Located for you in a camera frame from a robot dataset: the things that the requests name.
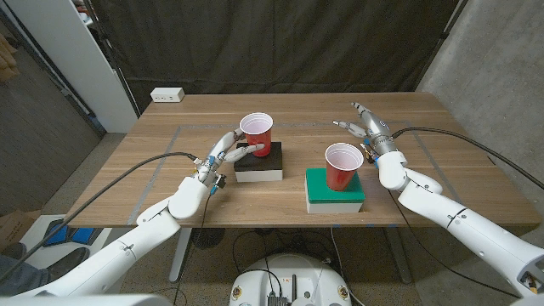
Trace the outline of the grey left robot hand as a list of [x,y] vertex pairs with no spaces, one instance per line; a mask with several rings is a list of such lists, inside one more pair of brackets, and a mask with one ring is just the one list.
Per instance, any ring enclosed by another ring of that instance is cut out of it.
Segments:
[[217,174],[217,170],[223,162],[237,162],[245,155],[265,147],[265,144],[257,143],[229,151],[232,145],[245,137],[246,135],[240,128],[226,133],[211,148],[204,161],[201,161],[196,165],[196,172],[190,176],[193,179],[200,181],[206,187],[212,187],[212,195],[216,192],[217,188],[222,189],[226,185],[226,176]]

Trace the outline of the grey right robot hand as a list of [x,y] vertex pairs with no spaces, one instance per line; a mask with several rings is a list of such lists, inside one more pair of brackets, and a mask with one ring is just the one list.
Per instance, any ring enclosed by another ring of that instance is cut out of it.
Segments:
[[352,102],[351,105],[358,111],[358,116],[363,127],[339,120],[334,120],[332,122],[334,125],[346,129],[356,138],[368,139],[370,147],[379,156],[398,150],[393,141],[392,133],[383,120],[359,103]]

